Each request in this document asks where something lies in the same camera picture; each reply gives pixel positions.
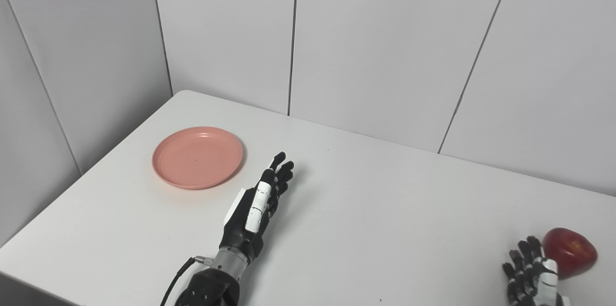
white wall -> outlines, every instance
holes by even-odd
[[[0,245],[79,177],[7,0],[0,0]]]
[[[438,151],[498,0],[297,0],[291,115]]]
[[[502,0],[442,152],[616,195],[616,0]]]
[[[82,171],[171,96],[155,0],[11,0]]]
[[[287,112],[293,0],[158,0],[174,93]]]

table surface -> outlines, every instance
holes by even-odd
[[[242,140],[235,177],[186,191],[154,174],[157,144],[193,126]],[[242,278],[242,305],[505,306],[508,251],[553,227],[583,233],[599,251],[596,266],[562,281],[561,293],[575,306],[616,300],[614,197],[191,91],[5,244],[0,271],[78,305],[157,305],[188,257],[215,255],[238,190],[281,150],[295,178]]]

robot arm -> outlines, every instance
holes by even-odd
[[[293,178],[293,162],[280,165],[284,152],[274,157],[257,185],[240,190],[225,217],[224,233],[216,258],[207,269],[195,273],[176,306],[237,306],[239,280],[260,254],[263,233],[278,209],[280,196]]]
[[[556,291],[558,269],[554,260],[543,255],[541,242],[535,236],[517,244],[519,251],[509,254],[513,265],[502,265],[509,279],[507,298],[510,306],[571,306],[567,297]]]

robotic hand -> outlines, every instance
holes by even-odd
[[[543,255],[541,242],[535,236],[517,244],[519,251],[509,252],[513,265],[502,265],[509,278],[507,297],[511,306],[571,306],[567,297],[556,291],[556,262]]]
[[[176,306],[237,306],[239,280],[263,248],[263,233],[278,209],[279,197],[293,178],[293,162],[280,165],[286,155],[277,154],[257,185],[240,190],[225,217],[220,250],[207,269],[195,273]]]

black cable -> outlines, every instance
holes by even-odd
[[[165,296],[163,297],[163,301],[161,301],[160,306],[165,306],[165,304],[167,303],[167,299],[169,298],[169,294],[173,290],[173,287],[176,285],[176,282],[178,282],[178,279],[189,269],[189,267],[191,267],[191,265],[194,264],[194,262],[196,262],[196,259],[194,257],[191,257],[189,258],[189,260],[186,260],[184,265],[182,265],[182,267],[178,270],[176,276],[171,281],[169,288],[167,288],[167,292],[165,292]]]

